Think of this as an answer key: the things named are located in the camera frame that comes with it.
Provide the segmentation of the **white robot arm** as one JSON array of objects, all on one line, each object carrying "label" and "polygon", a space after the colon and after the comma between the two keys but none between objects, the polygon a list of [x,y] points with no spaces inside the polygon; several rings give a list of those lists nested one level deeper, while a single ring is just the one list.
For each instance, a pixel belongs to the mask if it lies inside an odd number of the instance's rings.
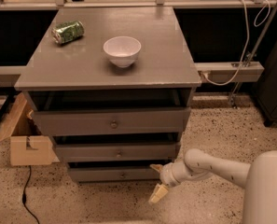
[{"label": "white robot arm", "polygon": [[199,149],[188,150],[181,161],[153,164],[160,182],[149,198],[157,203],[185,181],[217,175],[244,189],[242,224],[277,224],[277,150],[260,154],[252,163],[213,157]]}]

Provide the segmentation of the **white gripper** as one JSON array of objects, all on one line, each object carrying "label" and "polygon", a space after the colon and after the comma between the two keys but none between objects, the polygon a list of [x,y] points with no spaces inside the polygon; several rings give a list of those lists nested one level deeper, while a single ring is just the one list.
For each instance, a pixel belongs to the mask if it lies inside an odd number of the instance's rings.
[{"label": "white gripper", "polygon": [[148,200],[150,204],[158,203],[168,194],[169,188],[180,185],[182,182],[186,181],[188,177],[188,169],[182,161],[170,162],[164,166],[161,164],[151,164],[150,167],[160,173],[159,178],[163,183],[157,184],[154,188]]}]

